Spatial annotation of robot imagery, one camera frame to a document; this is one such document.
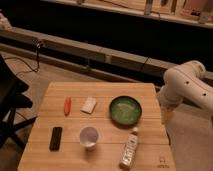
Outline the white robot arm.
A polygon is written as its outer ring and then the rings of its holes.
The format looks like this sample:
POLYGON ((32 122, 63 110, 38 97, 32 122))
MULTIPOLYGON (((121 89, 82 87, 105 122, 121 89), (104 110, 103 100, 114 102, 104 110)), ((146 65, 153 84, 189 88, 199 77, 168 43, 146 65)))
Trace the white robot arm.
POLYGON ((205 66, 197 60, 176 65, 164 72, 164 85, 157 94, 164 125, 172 119, 173 110, 184 98, 213 115, 213 87, 202 81, 205 72, 205 66))

